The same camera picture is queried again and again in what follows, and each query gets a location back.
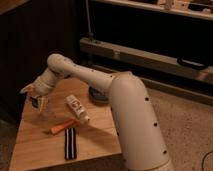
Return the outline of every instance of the cabinet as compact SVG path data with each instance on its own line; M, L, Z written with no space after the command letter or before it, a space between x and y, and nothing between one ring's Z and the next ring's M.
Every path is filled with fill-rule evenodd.
M213 59L207 41L213 39L211 13L134 1L87 2L92 34L80 45L95 67L136 68L142 77L207 96L213 93Z

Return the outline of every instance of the floor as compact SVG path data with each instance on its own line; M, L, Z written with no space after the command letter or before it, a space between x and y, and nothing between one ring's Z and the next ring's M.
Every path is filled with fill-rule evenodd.
M213 106L148 89L176 171L201 171L202 159L213 151ZM0 171L7 171L17 128L0 120ZM203 162L213 170L213 153ZM122 156L75 163L43 171L124 171Z

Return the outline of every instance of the wall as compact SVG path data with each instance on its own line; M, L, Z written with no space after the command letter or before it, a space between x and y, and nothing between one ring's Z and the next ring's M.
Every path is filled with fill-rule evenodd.
M75 15L74 0L31 0L0 16L0 106L16 120L19 90L43 72L49 54L77 60Z

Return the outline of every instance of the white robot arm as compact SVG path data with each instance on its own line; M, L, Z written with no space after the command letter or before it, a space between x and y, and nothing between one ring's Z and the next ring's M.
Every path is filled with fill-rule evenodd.
M113 76L76 65L60 54L33 83L36 93L49 94L61 79L72 76L109 98L126 167L131 171L174 171L146 87L132 74Z

